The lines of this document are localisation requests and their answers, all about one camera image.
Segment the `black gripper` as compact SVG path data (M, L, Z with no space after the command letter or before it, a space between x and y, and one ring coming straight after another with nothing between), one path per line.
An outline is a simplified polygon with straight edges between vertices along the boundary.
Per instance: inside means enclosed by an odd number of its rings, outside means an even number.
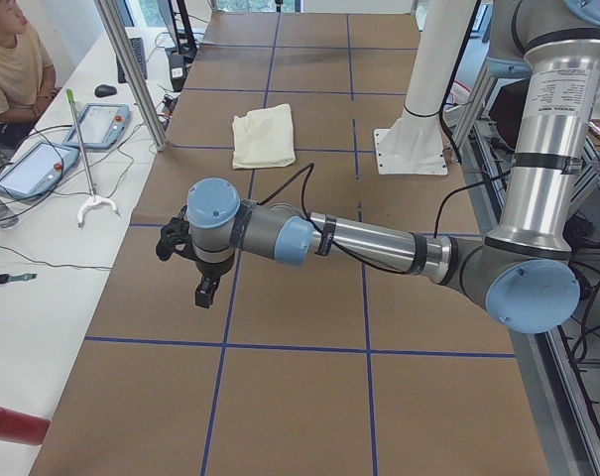
M234 258L229 257L216 263L197 259L195 265L201 273L201 281L194 292L194 303L199 307L212 306L218 288L217 281L231 271L234 266Z

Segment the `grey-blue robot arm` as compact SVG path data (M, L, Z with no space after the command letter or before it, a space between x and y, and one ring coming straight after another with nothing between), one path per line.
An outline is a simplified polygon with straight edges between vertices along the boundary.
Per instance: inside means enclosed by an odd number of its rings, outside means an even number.
M600 1L498 1L485 67L529 81L502 216L481 238L435 234L448 189L441 112L471 1L436 1L396 121L374 134L371 177L360 188L368 221L255 200L223 178L186 199L185 248L200 272L194 302L208 307L238 253L284 265L341 255L395 276L421 276L465 296L496 322L536 334L574 313L580 287L563 237L600 82Z

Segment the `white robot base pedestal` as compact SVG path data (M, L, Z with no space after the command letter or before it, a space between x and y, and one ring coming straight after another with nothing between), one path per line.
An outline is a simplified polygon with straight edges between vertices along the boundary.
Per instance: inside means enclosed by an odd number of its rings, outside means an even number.
M381 175L445 176L440 120L480 3L429 3L403 112L389 129L377 129L375 153Z

